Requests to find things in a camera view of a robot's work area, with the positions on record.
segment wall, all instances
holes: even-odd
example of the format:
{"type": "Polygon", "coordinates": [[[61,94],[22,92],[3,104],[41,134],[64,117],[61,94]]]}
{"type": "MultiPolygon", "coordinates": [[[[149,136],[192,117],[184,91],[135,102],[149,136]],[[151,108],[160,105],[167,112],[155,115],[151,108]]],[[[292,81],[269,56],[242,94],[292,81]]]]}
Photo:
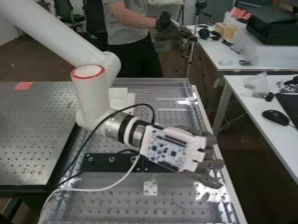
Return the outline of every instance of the wall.
{"type": "Polygon", "coordinates": [[[16,27],[0,15],[0,46],[19,36],[16,27]]]}

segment optical breadboard table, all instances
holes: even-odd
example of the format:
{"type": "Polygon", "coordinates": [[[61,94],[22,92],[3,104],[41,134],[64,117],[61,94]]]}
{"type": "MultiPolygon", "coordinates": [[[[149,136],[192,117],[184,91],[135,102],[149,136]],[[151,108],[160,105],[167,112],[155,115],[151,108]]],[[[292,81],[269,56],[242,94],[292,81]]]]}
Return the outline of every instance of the optical breadboard table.
{"type": "Polygon", "coordinates": [[[48,184],[76,124],[72,83],[20,85],[0,83],[2,193],[48,184]]]}
{"type": "MultiPolygon", "coordinates": [[[[212,130],[196,87],[186,79],[117,79],[116,87],[128,87],[136,94],[136,103],[148,103],[157,113],[157,122],[169,127],[184,125],[198,130],[212,130]]],[[[135,115],[151,119],[145,107],[135,115]]],[[[81,130],[72,149],[72,156],[89,132],[81,130]]],[[[73,169],[65,178],[80,170],[85,153],[117,153],[125,146],[96,135],[88,143],[73,169]]],[[[217,158],[221,157],[216,146],[217,158]]],[[[87,172],[63,187],[101,188],[111,185],[124,173],[87,172]]],[[[225,186],[212,191],[175,173],[132,173],[125,181],[104,192],[63,192],[52,197],[45,207],[44,224],[137,224],[137,223],[246,223],[226,168],[218,175],[225,186]],[[144,195],[144,182],[157,184],[157,195],[144,195]],[[213,195],[200,199],[205,190],[213,195]]]]}

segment cable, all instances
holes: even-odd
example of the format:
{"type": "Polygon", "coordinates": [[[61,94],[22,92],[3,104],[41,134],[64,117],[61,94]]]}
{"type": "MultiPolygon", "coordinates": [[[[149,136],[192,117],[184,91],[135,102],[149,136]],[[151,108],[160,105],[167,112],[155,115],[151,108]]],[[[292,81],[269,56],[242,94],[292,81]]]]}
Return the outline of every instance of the cable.
{"type": "MultiPolygon", "coordinates": [[[[112,113],[111,115],[108,115],[108,116],[101,120],[101,122],[97,124],[96,128],[93,129],[93,131],[91,132],[89,136],[87,137],[85,142],[83,143],[83,145],[81,145],[81,147],[80,147],[80,149],[79,149],[79,151],[77,151],[77,154],[76,154],[76,156],[75,156],[72,162],[69,163],[68,167],[65,168],[65,170],[64,170],[63,173],[61,173],[61,176],[67,173],[67,171],[69,170],[69,168],[73,166],[73,164],[75,164],[75,162],[76,162],[76,160],[77,160],[77,158],[79,158],[79,156],[80,156],[80,153],[81,153],[81,151],[83,151],[83,149],[84,149],[84,147],[85,147],[88,141],[91,140],[91,138],[92,138],[92,136],[95,135],[97,129],[99,129],[100,126],[105,123],[105,121],[109,120],[115,115],[117,115],[117,114],[121,113],[123,111],[129,110],[131,108],[136,108],[136,107],[139,107],[139,106],[147,106],[147,107],[152,110],[152,124],[156,123],[156,111],[155,111],[153,107],[152,107],[149,104],[147,104],[147,103],[135,104],[135,105],[132,105],[132,106],[129,106],[129,107],[125,107],[125,108],[123,108],[121,110],[116,111],[116,112],[112,113]]],[[[51,197],[52,197],[57,192],[60,192],[60,191],[100,192],[100,191],[109,190],[111,188],[113,188],[115,186],[117,186],[117,185],[125,180],[125,178],[128,177],[128,175],[132,173],[132,171],[133,171],[133,169],[135,169],[135,167],[136,167],[136,165],[137,165],[137,162],[139,162],[139,160],[140,160],[140,157],[141,157],[141,155],[140,155],[140,153],[139,153],[139,156],[137,156],[137,158],[136,158],[136,160],[135,160],[135,163],[133,163],[131,169],[128,170],[127,174],[123,176],[123,178],[121,178],[119,181],[116,181],[116,182],[115,182],[112,185],[109,185],[108,187],[104,187],[104,188],[100,188],[100,189],[80,189],[80,188],[60,188],[60,189],[56,189],[56,190],[51,193],[51,195],[48,196],[48,198],[47,198],[47,200],[45,200],[45,203],[44,203],[43,209],[41,209],[41,214],[43,214],[43,212],[44,212],[44,209],[45,209],[45,206],[47,206],[47,204],[48,204],[48,202],[49,202],[51,197]]],[[[59,184],[57,184],[57,187],[61,186],[64,183],[67,183],[67,182],[68,182],[71,179],[73,179],[75,177],[80,176],[83,173],[84,173],[84,170],[83,170],[81,172],[79,172],[77,174],[75,174],[72,177],[69,177],[67,180],[64,180],[61,183],[59,183],[59,184]]]]}
{"type": "Polygon", "coordinates": [[[89,136],[87,137],[85,142],[83,143],[83,145],[81,145],[81,147],[80,147],[80,149],[79,149],[79,151],[77,151],[77,154],[76,154],[76,156],[75,156],[72,162],[69,163],[69,165],[67,166],[67,168],[65,168],[64,171],[61,172],[61,177],[64,176],[64,174],[68,172],[68,170],[69,170],[71,167],[73,166],[73,164],[75,164],[75,162],[76,162],[76,160],[77,160],[77,158],[79,158],[79,156],[80,156],[80,154],[81,154],[81,151],[83,151],[83,149],[84,149],[87,143],[89,142],[92,136],[95,135],[97,129],[99,129],[100,126],[105,123],[105,121],[108,121],[115,115],[117,115],[119,113],[124,112],[125,110],[129,110],[129,109],[132,109],[132,108],[135,108],[135,107],[140,107],[140,106],[147,106],[147,107],[152,110],[152,124],[156,123],[156,111],[155,111],[153,107],[152,107],[149,104],[147,104],[147,103],[139,103],[139,104],[135,104],[135,105],[132,105],[132,106],[129,106],[129,107],[123,108],[121,110],[117,110],[115,113],[112,113],[111,115],[108,115],[108,116],[101,120],[101,122],[97,124],[96,128],[93,129],[93,131],[91,132],[89,136]]]}
{"type": "Polygon", "coordinates": [[[123,153],[125,153],[125,152],[129,152],[129,153],[132,153],[132,154],[137,154],[137,151],[133,150],[133,149],[124,149],[124,150],[119,151],[116,154],[123,154],[123,153]]]}
{"type": "Polygon", "coordinates": [[[289,124],[289,126],[292,126],[293,128],[296,128],[296,129],[297,129],[297,131],[298,131],[298,128],[297,128],[294,125],[289,124]]]}
{"type": "Polygon", "coordinates": [[[241,117],[244,117],[245,115],[246,115],[248,113],[245,112],[244,114],[241,114],[237,118],[234,118],[221,129],[220,129],[220,131],[222,131],[224,129],[225,129],[225,127],[228,126],[228,125],[230,125],[236,120],[238,120],[241,117]]]}
{"type": "Polygon", "coordinates": [[[99,188],[99,189],[80,189],[80,188],[60,188],[60,189],[56,189],[56,190],[51,193],[51,195],[48,196],[48,198],[47,198],[47,200],[45,200],[45,203],[44,203],[44,206],[43,206],[43,209],[41,209],[41,213],[40,213],[40,214],[43,214],[43,212],[44,212],[44,209],[45,209],[45,206],[47,206],[47,204],[48,204],[48,202],[49,202],[49,199],[51,199],[52,196],[53,196],[57,192],[60,192],[60,191],[100,192],[100,191],[107,191],[107,190],[109,190],[111,188],[113,188],[115,186],[117,186],[117,185],[127,179],[128,175],[132,173],[132,171],[133,171],[133,169],[135,169],[135,167],[136,167],[136,165],[137,165],[137,162],[139,162],[139,160],[140,160],[140,157],[141,157],[141,155],[139,154],[139,156],[137,156],[137,158],[136,158],[136,160],[135,160],[135,162],[133,162],[133,165],[132,165],[131,169],[128,170],[127,174],[121,177],[120,180],[117,180],[117,181],[116,181],[113,184],[111,184],[109,186],[107,186],[107,187],[104,187],[104,188],[99,188]]]}

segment table leg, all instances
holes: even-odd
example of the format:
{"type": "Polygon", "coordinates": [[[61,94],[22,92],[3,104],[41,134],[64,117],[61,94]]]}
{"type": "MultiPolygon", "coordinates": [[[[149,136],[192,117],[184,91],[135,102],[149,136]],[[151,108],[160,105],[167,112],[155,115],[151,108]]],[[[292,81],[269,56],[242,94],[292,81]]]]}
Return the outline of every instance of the table leg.
{"type": "Polygon", "coordinates": [[[216,136],[218,135],[218,132],[221,130],[221,124],[225,117],[226,108],[230,101],[230,96],[232,96],[232,90],[230,90],[229,84],[225,82],[225,88],[221,95],[221,102],[217,108],[217,115],[213,122],[213,132],[216,136]]]}

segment black object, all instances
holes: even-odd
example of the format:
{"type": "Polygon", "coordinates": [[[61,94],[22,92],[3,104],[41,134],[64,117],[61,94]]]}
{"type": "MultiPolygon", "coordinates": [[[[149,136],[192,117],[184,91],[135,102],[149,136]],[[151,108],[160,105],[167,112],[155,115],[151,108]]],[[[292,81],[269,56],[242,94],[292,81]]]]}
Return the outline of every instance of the black object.
{"type": "Polygon", "coordinates": [[[108,31],[101,0],[84,0],[87,34],[84,38],[101,50],[108,50],[108,31]]]}
{"type": "Polygon", "coordinates": [[[274,93],[270,92],[270,93],[268,94],[268,96],[265,97],[265,100],[266,100],[268,102],[272,102],[273,99],[274,99],[274,93]]]}
{"type": "MultiPolygon", "coordinates": [[[[73,164],[76,163],[77,158],[79,158],[79,156],[80,156],[80,154],[81,154],[81,151],[83,151],[83,149],[84,149],[85,146],[87,146],[87,143],[89,142],[89,140],[91,140],[91,138],[93,137],[93,135],[95,135],[97,129],[99,129],[100,126],[105,123],[105,121],[108,121],[113,116],[116,116],[119,113],[124,112],[125,110],[129,110],[131,108],[136,108],[136,107],[141,107],[141,106],[145,106],[145,107],[148,107],[148,108],[152,110],[152,122],[151,122],[151,123],[152,123],[152,125],[155,125],[155,123],[156,123],[156,111],[155,111],[153,107],[152,107],[149,104],[147,104],[147,103],[135,104],[135,105],[132,105],[132,106],[129,106],[129,107],[123,108],[121,110],[117,110],[115,113],[109,114],[109,115],[101,120],[101,122],[97,124],[96,128],[92,130],[91,134],[88,135],[88,137],[87,137],[87,139],[85,139],[85,141],[84,141],[84,143],[83,143],[83,145],[81,145],[81,147],[80,147],[80,149],[79,149],[79,151],[77,151],[76,156],[73,157],[71,163],[68,164],[67,168],[63,170],[63,172],[61,172],[61,174],[60,174],[61,177],[63,177],[63,175],[67,173],[67,171],[71,169],[71,167],[73,166],[73,164]]],[[[77,177],[80,174],[76,174],[75,176],[69,177],[68,180],[71,180],[72,178],[77,177]]],[[[57,188],[63,183],[65,183],[68,180],[64,180],[61,183],[59,183],[59,184],[56,185],[56,188],[57,188]]]]}
{"type": "Polygon", "coordinates": [[[3,219],[7,221],[7,223],[11,223],[12,222],[12,219],[16,215],[16,212],[22,206],[22,199],[19,198],[12,198],[10,199],[7,205],[6,205],[6,208],[3,210],[3,219]]]}
{"type": "Polygon", "coordinates": [[[221,39],[221,34],[217,31],[209,31],[205,28],[198,31],[198,35],[204,40],[208,38],[212,38],[214,41],[221,39]]]}
{"type": "Polygon", "coordinates": [[[240,60],[240,65],[242,66],[252,66],[252,62],[250,61],[246,61],[246,60],[240,60]]]}
{"type": "Polygon", "coordinates": [[[73,30],[77,31],[77,27],[83,27],[84,15],[73,14],[73,7],[69,0],[53,0],[56,15],[73,30]]]}
{"type": "Polygon", "coordinates": [[[179,27],[172,21],[172,15],[169,12],[164,11],[161,13],[160,18],[156,21],[156,29],[160,32],[167,32],[167,33],[177,33],[179,32],[179,27]]]}
{"type": "Polygon", "coordinates": [[[298,85],[298,76],[296,76],[294,78],[293,78],[293,80],[289,80],[289,81],[286,81],[285,83],[284,83],[284,85],[298,85]]]}
{"type": "MultiPolygon", "coordinates": [[[[135,158],[133,154],[87,153],[80,169],[84,172],[128,172],[135,158]]],[[[133,172],[169,173],[171,170],[141,156],[133,172]]]]}
{"type": "Polygon", "coordinates": [[[151,34],[135,43],[109,45],[109,51],[119,56],[123,64],[119,77],[163,77],[160,59],[156,53],[151,34]]]}
{"type": "Polygon", "coordinates": [[[288,118],[288,116],[277,110],[264,111],[262,116],[268,120],[270,120],[272,122],[274,122],[282,126],[288,126],[290,124],[290,119],[288,118]]]}
{"type": "Polygon", "coordinates": [[[248,31],[269,45],[298,45],[298,17],[277,8],[262,7],[250,10],[248,31]]]}
{"type": "Polygon", "coordinates": [[[293,94],[276,94],[277,100],[286,111],[293,124],[298,128],[298,95],[293,94]]]}

